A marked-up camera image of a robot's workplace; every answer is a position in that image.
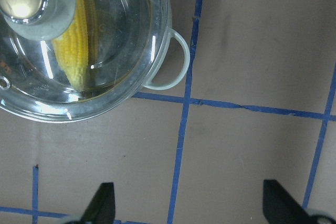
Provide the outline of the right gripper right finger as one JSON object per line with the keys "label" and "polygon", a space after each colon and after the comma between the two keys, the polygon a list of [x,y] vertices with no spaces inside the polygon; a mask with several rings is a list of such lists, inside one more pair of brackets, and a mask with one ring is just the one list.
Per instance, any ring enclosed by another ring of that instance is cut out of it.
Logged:
{"label": "right gripper right finger", "polygon": [[262,203],[268,223],[315,223],[275,179],[263,181]]}

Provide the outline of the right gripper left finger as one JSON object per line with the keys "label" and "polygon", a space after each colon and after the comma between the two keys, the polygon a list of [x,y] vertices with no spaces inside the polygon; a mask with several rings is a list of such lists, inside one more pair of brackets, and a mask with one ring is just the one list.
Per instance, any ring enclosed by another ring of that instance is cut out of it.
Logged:
{"label": "right gripper left finger", "polygon": [[114,183],[101,183],[81,216],[80,223],[114,223],[115,216]]}

